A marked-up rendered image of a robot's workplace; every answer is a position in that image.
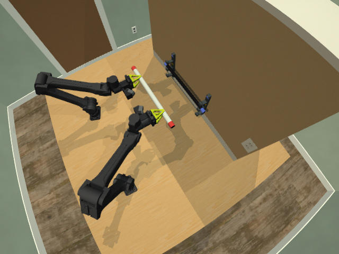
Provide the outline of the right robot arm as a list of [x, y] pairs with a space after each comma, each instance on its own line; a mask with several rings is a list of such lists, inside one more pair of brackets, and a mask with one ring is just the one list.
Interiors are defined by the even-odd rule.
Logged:
[[135, 179], [130, 175], [117, 174], [113, 180], [113, 185], [109, 188], [108, 185], [128, 153], [140, 141], [142, 134], [139, 130], [143, 129], [141, 121], [149, 117], [146, 112], [144, 113], [144, 107], [142, 107], [138, 105], [133, 108], [135, 113], [129, 116], [129, 128], [124, 133], [120, 146], [100, 173], [91, 181], [86, 179], [79, 188], [77, 195], [79, 196], [81, 213], [98, 220], [102, 210], [121, 192], [124, 191], [125, 195], [128, 196], [137, 191], [134, 184]]

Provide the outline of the white tube with red ends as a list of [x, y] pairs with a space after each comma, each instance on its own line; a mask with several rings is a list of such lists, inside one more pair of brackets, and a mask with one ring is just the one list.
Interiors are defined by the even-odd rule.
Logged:
[[[135, 73], [135, 75], [141, 75], [135, 66], [132, 66], [131, 69]], [[142, 76], [139, 78], [139, 81], [143, 85], [144, 89], [146, 90], [146, 92], [148, 93], [148, 95], [150, 96], [150, 98], [152, 99], [154, 104], [156, 105], [156, 107], [158, 109], [164, 109], [162, 107], [162, 105], [160, 104], [160, 102], [158, 101], [158, 99], [156, 98], [156, 96], [154, 95], [154, 93], [151, 91], [151, 89], [149, 88], [149, 86], [147, 85], [147, 83], [145, 82], [145, 80], [143, 79]], [[166, 111], [162, 114], [162, 116], [163, 116], [163, 118], [165, 119], [165, 121], [167, 122], [167, 124], [169, 125], [170, 128], [175, 127], [175, 124], [173, 123], [171, 118], [168, 116]]]

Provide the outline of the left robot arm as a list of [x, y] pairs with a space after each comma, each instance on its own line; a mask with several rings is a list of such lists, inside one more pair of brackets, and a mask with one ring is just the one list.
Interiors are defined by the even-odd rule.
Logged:
[[38, 73], [34, 84], [37, 95], [48, 95], [75, 104], [83, 108], [83, 111], [90, 114], [91, 121], [99, 120], [101, 118], [101, 107], [96, 106], [98, 105], [97, 99], [87, 96], [81, 98], [59, 89], [88, 92], [99, 96], [111, 96], [112, 92], [115, 94], [121, 92], [121, 87], [128, 100], [133, 98], [135, 92], [130, 89], [128, 81], [126, 80], [119, 85], [118, 78], [115, 75], [107, 77], [106, 83], [88, 83], [56, 78], [52, 77], [52, 74], [49, 72], [40, 72]]

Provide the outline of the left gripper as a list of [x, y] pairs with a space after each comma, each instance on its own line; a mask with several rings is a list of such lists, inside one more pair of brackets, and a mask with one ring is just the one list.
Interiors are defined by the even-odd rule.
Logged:
[[[139, 80], [139, 78], [141, 77], [141, 75], [125, 75], [126, 79], [119, 82], [119, 83], [122, 83], [124, 81], [128, 81], [129, 83], [129, 86], [130, 86], [130, 89], [132, 90], [133, 88], [136, 88], [136, 86], [140, 83], [140, 81], [138, 81], [136, 84], [134, 84], [137, 80]], [[136, 79], [133, 79], [132, 77], [138, 77]]]

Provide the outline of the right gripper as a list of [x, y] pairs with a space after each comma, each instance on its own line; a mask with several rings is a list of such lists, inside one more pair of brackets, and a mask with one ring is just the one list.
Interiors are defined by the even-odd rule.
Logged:
[[[162, 112], [158, 112], [158, 111], [162, 111]], [[158, 113], [155, 113], [155, 112], [158, 112]], [[162, 114], [164, 112], [165, 112], [164, 109], [146, 111], [149, 117], [141, 121], [143, 128], [149, 126], [150, 124], [152, 126], [155, 126], [155, 124], [157, 124], [160, 121], [160, 119], [163, 117]]]

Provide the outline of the black metal bar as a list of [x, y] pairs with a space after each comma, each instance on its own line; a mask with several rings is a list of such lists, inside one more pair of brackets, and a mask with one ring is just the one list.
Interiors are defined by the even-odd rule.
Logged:
[[188, 93], [188, 95], [192, 98], [192, 100], [195, 102], [195, 104], [197, 105], [197, 107], [200, 109], [200, 111], [202, 113], [205, 113], [205, 109], [201, 106], [199, 106], [199, 102], [198, 100], [194, 97], [194, 95], [190, 92], [190, 90], [186, 87], [186, 85], [181, 81], [181, 79], [179, 78], [179, 76], [174, 72], [174, 70], [167, 65], [166, 63], [164, 63], [164, 65], [169, 69], [169, 71], [172, 73], [172, 75], [176, 78], [176, 80], [180, 83], [180, 85], [184, 88], [184, 90]]

